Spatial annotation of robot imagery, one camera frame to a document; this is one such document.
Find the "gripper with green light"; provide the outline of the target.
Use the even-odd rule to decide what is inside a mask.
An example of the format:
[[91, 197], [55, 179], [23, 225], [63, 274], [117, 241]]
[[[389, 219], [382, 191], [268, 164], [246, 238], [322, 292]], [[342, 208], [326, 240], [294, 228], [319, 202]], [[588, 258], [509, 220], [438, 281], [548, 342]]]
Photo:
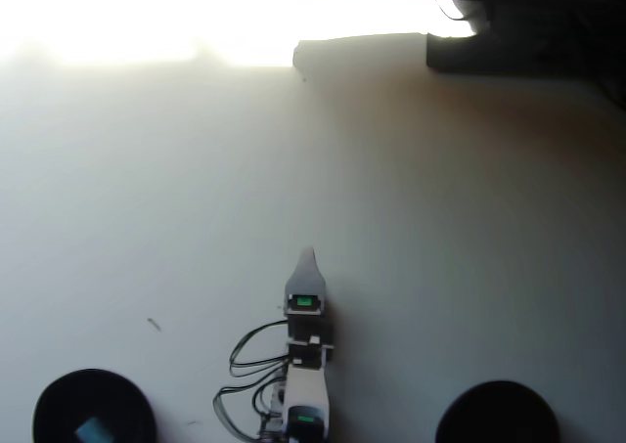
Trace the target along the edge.
[[326, 292], [326, 280], [319, 270], [314, 248], [306, 247], [285, 286], [285, 315], [291, 340], [334, 340], [332, 319], [320, 297]]

